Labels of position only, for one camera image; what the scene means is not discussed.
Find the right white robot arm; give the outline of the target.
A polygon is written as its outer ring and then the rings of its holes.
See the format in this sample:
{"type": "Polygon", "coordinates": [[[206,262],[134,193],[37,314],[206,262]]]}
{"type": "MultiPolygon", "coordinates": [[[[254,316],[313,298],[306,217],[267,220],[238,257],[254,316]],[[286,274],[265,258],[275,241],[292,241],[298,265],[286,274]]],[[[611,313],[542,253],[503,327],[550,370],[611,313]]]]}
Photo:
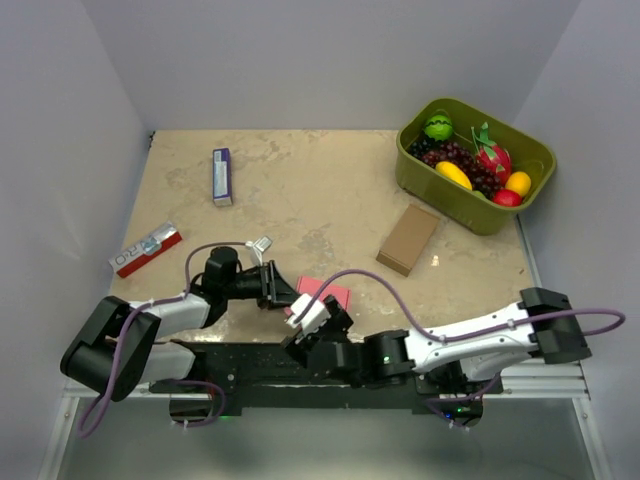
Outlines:
{"type": "Polygon", "coordinates": [[[566,295],[538,287],[491,314],[436,328],[396,329],[352,342],[349,314],[333,298],[301,295],[287,320],[294,330],[284,351],[311,373],[354,388],[397,385],[415,375],[469,392],[530,358],[565,364],[590,357],[566,295]]]}

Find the pink paper box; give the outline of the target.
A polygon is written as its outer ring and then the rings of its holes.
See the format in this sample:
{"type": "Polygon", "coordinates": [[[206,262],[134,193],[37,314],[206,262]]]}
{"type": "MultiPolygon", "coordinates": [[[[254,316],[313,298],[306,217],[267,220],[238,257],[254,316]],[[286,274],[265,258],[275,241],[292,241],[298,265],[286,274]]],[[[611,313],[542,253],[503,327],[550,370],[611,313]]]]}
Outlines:
{"type": "MultiPolygon", "coordinates": [[[[322,280],[309,276],[300,276],[297,280],[296,292],[300,295],[313,297],[321,288],[322,284],[322,280]]],[[[328,296],[332,296],[343,310],[349,310],[351,300],[351,290],[349,288],[332,283],[322,290],[317,301],[324,303],[328,296]]]]}

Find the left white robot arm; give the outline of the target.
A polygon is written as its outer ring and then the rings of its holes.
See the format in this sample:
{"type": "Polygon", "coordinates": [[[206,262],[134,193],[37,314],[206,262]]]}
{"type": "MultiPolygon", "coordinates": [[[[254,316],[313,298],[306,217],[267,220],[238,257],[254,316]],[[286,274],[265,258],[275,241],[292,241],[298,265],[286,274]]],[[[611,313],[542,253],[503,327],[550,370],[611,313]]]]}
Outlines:
{"type": "Polygon", "coordinates": [[[212,243],[204,271],[185,271],[185,290],[174,297],[127,302],[116,296],[99,301],[60,361],[66,377],[106,401],[124,400],[141,383],[173,380],[185,392],[200,390],[207,368],[186,347],[157,340],[216,323],[231,300],[254,300],[261,309],[290,307],[299,293],[274,261],[264,262],[261,244],[243,244],[254,266],[240,266],[238,242],[212,243]]]}

